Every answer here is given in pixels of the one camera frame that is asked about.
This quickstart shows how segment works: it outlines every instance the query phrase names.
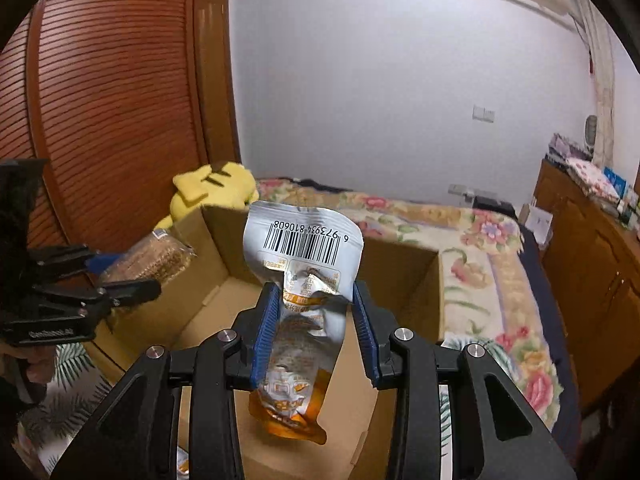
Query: dark blue blanket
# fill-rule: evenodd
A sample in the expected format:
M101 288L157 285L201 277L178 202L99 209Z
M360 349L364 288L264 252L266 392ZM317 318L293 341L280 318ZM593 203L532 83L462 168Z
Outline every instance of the dark blue blanket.
M558 370L558 379L564 388L560 394L560 414L552 435L571 463L574 463L580 441L580 402L578 387L574 383L569 352L564 339L564 329L560 311L551 293L551 286L542 269L538 248L531 231L520 226L524 236L525 250L520 261L527 271L533 295L538 302L540 320L551 359Z

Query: wooden wardrobe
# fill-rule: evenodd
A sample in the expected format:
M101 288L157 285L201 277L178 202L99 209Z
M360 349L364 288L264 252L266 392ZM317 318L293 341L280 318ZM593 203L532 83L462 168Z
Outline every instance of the wooden wardrobe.
M0 55L0 158L50 160L32 245L126 250L167 215L175 174L239 160L225 1L203 32L206 0L40 0L25 17Z
M640 358L640 242L546 160L535 197L554 215L542 264L589 411Z

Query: white wall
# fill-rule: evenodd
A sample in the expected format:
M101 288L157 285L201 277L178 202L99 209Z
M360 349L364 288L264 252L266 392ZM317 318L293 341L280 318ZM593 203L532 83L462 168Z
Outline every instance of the white wall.
M613 167L631 185L640 163L640 74L611 31L615 69Z
M594 112L578 35L505 0L236 4L253 9L232 21L232 56L257 176L438 202L459 183L522 203L552 133L581 139ZM472 121L474 104L495 123Z

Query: blue gripper pad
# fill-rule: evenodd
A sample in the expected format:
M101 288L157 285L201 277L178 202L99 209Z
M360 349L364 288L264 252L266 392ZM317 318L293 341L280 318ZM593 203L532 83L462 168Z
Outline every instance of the blue gripper pad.
M357 282L353 284L353 322L358 335L358 345L360 345L360 355L366 376L371 381L374 388L380 382L380 370L378 368L378 343L371 328L367 311L362 301L362 295L358 290Z
M276 335L279 319L280 289L277 286L272 286L266 299L260 328L254 343L254 358L250 377L250 383L254 390L260 385L267 373L273 338Z
M122 254L116 253L101 253L96 254L93 258L87 260L84 263L86 270L99 276L111 265L113 265Z

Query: plush toy ear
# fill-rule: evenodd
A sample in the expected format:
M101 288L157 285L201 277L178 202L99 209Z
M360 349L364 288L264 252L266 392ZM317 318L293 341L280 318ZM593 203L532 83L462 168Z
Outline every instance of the plush toy ear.
M174 176L174 186L187 203L197 203L209 193L207 187L202 185L202 179L211 173L210 166L203 166L191 173L183 173Z

